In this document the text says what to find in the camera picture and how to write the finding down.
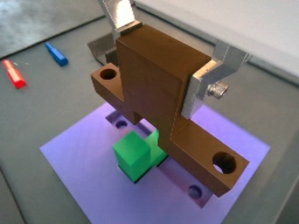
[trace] t-shaped wooden piece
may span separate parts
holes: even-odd
[[[191,75],[211,57],[148,25],[116,39],[116,53],[119,69],[108,64],[91,75],[96,92],[132,123],[144,118],[159,129],[161,149],[223,195],[248,161],[181,116]]]

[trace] purple block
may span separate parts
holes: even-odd
[[[104,104],[41,147],[89,221],[221,223],[267,155],[268,145],[203,106],[192,120],[250,161],[233,189],[220,198],[211,195],[171,158],[133,184],[117,168],[112,145],[131,130],[145,137],[155,128],[141,121],[136,127],[128,123],[117,129],[123,118],[113,111]],[[188,196],[189,185],[201,187],[199,201]]]

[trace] white tabletop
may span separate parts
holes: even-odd
[[[299,77],[299,1],[137,2]]]

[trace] metal clamp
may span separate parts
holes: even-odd
[[[220,82],[240,68],[250,55],[232,45],[217,41],[211,61],[191,76],[187,95],[184,97],[181,115],[191,118],[203,104],[203,98],[212,95],[216,99],[228,91],[228,85]]]
[[[112,27],[113,39],[131,32],[143,24],[136,20],[128,0],[97,0]]]

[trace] green block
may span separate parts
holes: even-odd
[[[136,182],[151,168],[151,148],[144,139],[132,131],[113,145],[117,165]]]
[[[157,146],[159,130],[156,130],[144,140],[151,147],[151,166],[159,165],[167,158],[165,152]]]

